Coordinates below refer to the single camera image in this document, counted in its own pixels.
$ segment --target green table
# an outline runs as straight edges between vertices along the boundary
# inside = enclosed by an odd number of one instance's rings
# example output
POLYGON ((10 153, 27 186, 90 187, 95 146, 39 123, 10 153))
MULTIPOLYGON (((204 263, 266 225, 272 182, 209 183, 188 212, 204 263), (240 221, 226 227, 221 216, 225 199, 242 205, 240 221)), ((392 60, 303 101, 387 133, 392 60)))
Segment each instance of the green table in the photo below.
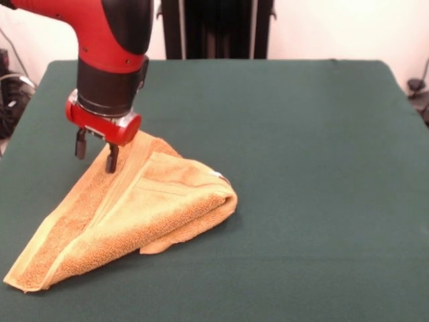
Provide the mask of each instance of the green table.
MULTIPOLYGON (((73 155, 55 62, 0 163, 0 275, 102 147, 73 155)), ((142 129, 222 172, 237 212, 157 256, 23 294, 0 321, 429 321, 429 135, 381 62, 152 62, 142 129)))

